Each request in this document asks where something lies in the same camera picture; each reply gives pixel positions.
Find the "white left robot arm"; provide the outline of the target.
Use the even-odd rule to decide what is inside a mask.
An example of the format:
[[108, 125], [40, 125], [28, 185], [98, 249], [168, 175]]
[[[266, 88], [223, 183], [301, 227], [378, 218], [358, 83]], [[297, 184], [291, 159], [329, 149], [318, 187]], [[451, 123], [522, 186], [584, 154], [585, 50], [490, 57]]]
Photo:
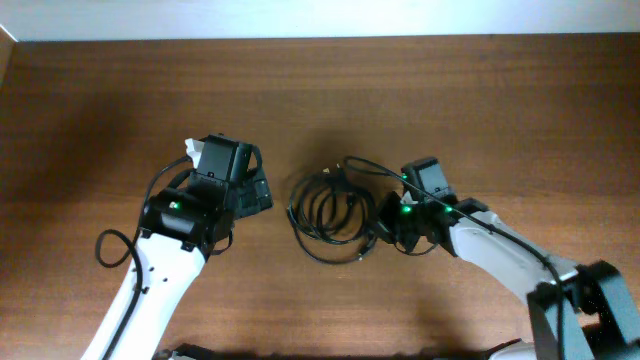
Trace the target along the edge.
[[145, 192], [133, 237], [106, 229], [96, 240], [120, 239], [127, 250], [113, 267], [127, 273], [83, 356], [150, 359], [184, 294], [212, 256], [230, 248], [237, 220], [272, 208], [258, 146], [222, 134], [185, 141], [184, 156], [159, 192]]

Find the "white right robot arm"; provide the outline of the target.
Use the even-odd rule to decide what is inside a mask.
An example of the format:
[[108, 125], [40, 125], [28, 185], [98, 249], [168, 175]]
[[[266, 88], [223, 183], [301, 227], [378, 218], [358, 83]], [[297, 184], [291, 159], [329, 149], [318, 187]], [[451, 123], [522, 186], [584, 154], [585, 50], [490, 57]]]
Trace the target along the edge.
[[406, 164], [404, 189], [378, 210], [385, 240], [413, 251], [420, 238], [491, 275], [529, 312], [533, 339], [490, 350], [489, 359], [636, 359], [639, 311], [616, 267], [578, 264], [522, 237], [489, 207], [460, 200], [438, 160]]

